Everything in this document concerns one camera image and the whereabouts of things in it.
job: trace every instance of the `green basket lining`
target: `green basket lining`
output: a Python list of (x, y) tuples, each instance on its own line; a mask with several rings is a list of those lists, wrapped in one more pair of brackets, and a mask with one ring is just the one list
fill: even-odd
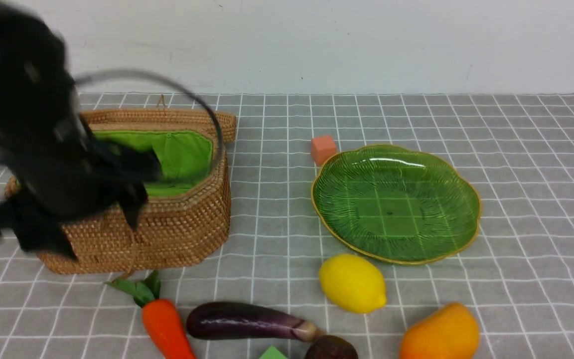
[(164, 178), (189, 177), (198, 171), (205, 175), (194, 181), (146, 183), (151, 197), (176, 196), (186, 193), (204, 180), (211, 170), (213, 143), (198, 132), (183, 131), (97, 131), (100, 140), (112, 140), (138, 151), (152, 148), (161, 162)]

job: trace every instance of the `purple fruit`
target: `purple fruit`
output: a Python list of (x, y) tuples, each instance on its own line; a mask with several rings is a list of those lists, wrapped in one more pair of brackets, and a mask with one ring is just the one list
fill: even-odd
[(358, 352), (342, 338), (321, 336), (309, 347), (305, 359), (358, 359)]
[(208, 341), (223, 339), (278, 338), (312, 342), (322, 336), (310, 322), (253, 304), (211, 302), (187, 316), (187, 333)]

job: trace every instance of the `orange mango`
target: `orange mango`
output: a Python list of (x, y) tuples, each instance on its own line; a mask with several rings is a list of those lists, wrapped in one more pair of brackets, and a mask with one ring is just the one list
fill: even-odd
[(449, 303), (410, 327), (400, 345), (400, 359), (472, 359), (480, 329), (469, 309)]

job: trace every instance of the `green block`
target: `green block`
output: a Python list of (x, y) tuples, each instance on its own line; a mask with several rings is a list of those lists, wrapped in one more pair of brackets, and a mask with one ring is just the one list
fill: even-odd
[(278, 352), (278, 349), (271, 346), (259, 359), (287, 359), (287, 357), (285, 357), (283, 353)]

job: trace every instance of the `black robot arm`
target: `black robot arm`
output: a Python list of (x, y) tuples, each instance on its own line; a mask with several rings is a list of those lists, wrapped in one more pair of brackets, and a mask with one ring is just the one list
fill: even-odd
[[(116, 202), (135, 229), (145, 188), (119, 174), (161, 176), (153, 151), (96, 140), (78, 114), (77, 98), (64, 41), (34, 14), (0, 2), (0, 163), (20, 182), (20, 190), (0, 202), (0, 237), (12, 230), (26, 252), (49, 250), (76, 260), (60, 225)], [(68, 171), (55, 171), (56, 163)], [(89, 175), (97, 170), (116, 176)]]

